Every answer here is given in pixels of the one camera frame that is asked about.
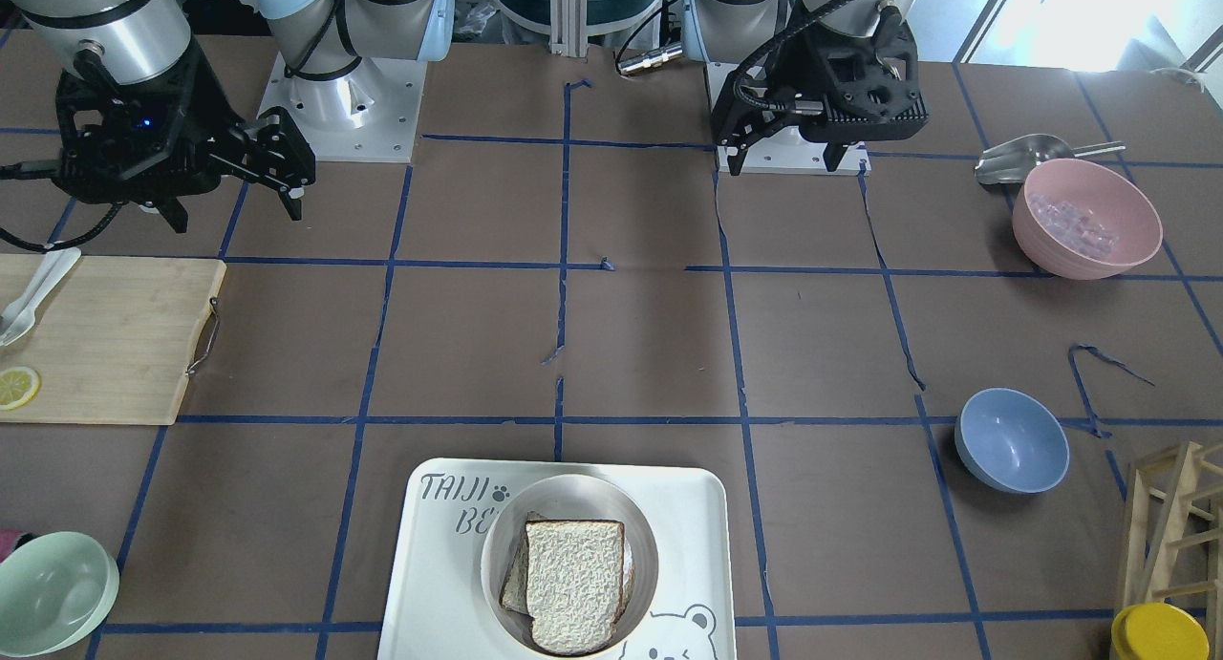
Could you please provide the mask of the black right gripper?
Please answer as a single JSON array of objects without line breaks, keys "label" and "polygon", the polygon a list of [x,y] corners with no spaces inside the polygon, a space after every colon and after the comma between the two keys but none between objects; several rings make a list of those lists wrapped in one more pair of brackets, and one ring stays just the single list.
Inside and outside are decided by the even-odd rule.
[{"label": "black right gripper", "polygon": [[245,120],[230,106],[201,43],[191,39],[164,73],[117,84],[102,46],[82,42],[55,94],[61,154],[53,181],[81,202],[157,208],[187,233],[183,196],[216,189],[225,177],[263,185],[294,222],[317,160],[291,112],[270,108]]}]

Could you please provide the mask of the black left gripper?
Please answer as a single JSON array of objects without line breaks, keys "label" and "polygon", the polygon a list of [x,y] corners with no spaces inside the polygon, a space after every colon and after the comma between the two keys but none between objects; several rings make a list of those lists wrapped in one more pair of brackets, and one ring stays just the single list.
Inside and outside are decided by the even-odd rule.
[{"label": "black left gripper", "polygon": [[713,141],[728,145],[731,177],[742,172],[750,145],[786,126],[826,143],[828,174],[863,174],[868,147],[860,141],[906,141],[929,123],[918,76],[917,45],[901,15],[863,37],[808,26],[725,77],[712,112]]}]

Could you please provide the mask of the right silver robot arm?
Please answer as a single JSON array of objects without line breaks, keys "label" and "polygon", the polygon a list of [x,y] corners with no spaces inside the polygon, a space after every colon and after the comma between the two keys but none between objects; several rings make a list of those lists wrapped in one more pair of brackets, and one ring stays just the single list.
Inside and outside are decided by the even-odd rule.
[{"label": "right silver robot arm", "polygon": [[[183,233],[183,196],[220,181],[260,185],[295,221],[319,160],[406,160],[418,99],[396,68],[446,57],[456,0],[9,0],[61,64],[60,150],[13,163],[4,180],[46,180],[104,204],[84,244],[120,208]],[[201,33],[275,39],[279,62],[258,115],[232,108]]]}]

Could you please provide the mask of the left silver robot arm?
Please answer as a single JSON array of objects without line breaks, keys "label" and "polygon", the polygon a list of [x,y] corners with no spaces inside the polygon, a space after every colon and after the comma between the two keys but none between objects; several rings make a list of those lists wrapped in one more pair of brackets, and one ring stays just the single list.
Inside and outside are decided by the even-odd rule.
[{"label": "left silver robot arm", "polygon": [[728,174],[867,174],[870,142],[929,123],[914,0],[682,0]]}]

